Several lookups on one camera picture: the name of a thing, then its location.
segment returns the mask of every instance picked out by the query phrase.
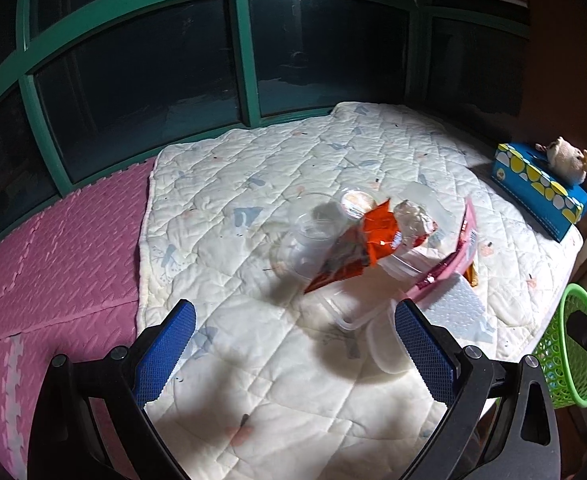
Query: green plastic basket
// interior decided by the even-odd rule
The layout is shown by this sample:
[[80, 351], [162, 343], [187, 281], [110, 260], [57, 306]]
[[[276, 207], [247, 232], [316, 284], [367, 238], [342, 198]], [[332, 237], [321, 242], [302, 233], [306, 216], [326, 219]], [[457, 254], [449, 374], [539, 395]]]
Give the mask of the green plastic basket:
[[560, 304], [533, 354], [541, 363], [553, 407], [587, 407], [587, 352], [565, 330], [572, 312], [587, 314], [587, 291], [576, 283], [565, 289]]

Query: clear plastic cup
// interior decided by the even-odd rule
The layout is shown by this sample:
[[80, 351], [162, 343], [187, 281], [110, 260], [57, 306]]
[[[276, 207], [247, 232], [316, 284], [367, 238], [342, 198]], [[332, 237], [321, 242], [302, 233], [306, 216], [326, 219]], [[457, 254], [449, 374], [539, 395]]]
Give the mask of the clear plastic cup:
[[320, 272], [331, 245], [303, 245], [289, 231], [280, 242], [276, 256], [278, 264], [304, 283], [309, 283]]
[[291, 201], [289, 223], [299, 244], [321, 248], [333, 245], [347, 220], [340, 212], [339, 203], [330, 195], [305, 193]]

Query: mesh texture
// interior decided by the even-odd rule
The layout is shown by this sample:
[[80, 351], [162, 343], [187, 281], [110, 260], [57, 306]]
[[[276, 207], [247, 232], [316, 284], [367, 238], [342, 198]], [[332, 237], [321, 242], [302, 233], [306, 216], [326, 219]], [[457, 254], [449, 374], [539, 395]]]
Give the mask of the mesh texture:
[[185, 301], [136, 367], [134, 397], [140, 408], [160, 397], [195, 329], [196, 310], [189, 301]]
[[587, 407], [587, 352], [565, 331], [567, 319], [576, 310], [587, 314], [587, 292], [570, 283], [533, 351], [542, 366], [554, 409], [573, 404]]
[[431, 396], [451, 406], [455, 400], [451, 363], [404, 301], [396, 306], [395, 323], [396, 332]]

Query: screw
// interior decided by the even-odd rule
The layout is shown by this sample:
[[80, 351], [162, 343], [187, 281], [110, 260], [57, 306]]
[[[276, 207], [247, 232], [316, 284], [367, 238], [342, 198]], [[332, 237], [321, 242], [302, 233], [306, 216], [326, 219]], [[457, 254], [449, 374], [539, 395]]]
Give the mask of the screw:
[[52, 359], [52, 366], [54, 368], [60, 368], [62, 365], [64, 365], [65, 361], [67, 361], [67, 356], [63, 354], [55, 355]]
[[111, 357], [114, 361], [120, 361], [127, 355], [127, 347], [126, 346], [117, 346], [112, 348], [109, 352], [109, 357]]
[[527, 364], [528, 367], [531, 367], [531, 368], [536, 368], [539, 364], [538, 359], [536, 359], [532, 355], [525, 356], [525, 363]]
[[467, 354], [467, 357], [472, 359], [480, 359], [482, 356], [482, 350], [480, 350], [480, 348], [477, 346], [465, 346], [464, 352]]

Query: plastic wrapper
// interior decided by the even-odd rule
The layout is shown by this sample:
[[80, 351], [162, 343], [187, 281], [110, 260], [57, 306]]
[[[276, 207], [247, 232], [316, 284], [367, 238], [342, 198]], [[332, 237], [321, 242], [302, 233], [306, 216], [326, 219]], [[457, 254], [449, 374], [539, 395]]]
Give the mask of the plastic wrapper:
[[431, 270], [424, 273], [419, 280], [407, 291], [406, 298], [418, 301], [432, 288], [434, 283], [446, 280], [453, 273], [464, 273], [465, 270], [473, 263], [478, 245], [478, 228], [476, 224], [476, 212], [473, 208], [471, 199], [465, 199], [464, 216], [458, 242], [455, 251], [445, 256], [440, 263], [436, 264]]
[[476, 271], [476, 264], [474, 262], [464, 271], [463, 276], [471, 286], [478, 286], [478, 272]]
[[422, 206], [404, 200], [393, 208], [393, 216], [398, 222], [402, 233], [402, 245], [408, 248], [422, 245], [429, 235], [438, 230], [438, 224], [433, 220]]
[[[366, 267], [385, 256], [390, 256], [403, 243], [403, 232], [398, 226], [401, 218], [410, 229], [410, 215], [403, 216], [389, 211], [389, 200], [365, 213], [362, 220], [351, 226], [331, 248], [320, 271], [304, 290], [305, 294], [324, 285], [346, 280], [363, 273]], [[427, 236], [437, 229], [437, 225], [426, 217], [424, 211], [419, 221], [429, 220], [429, 232], [412, 227], [411, 240], [414, 244], [423, 243]]]

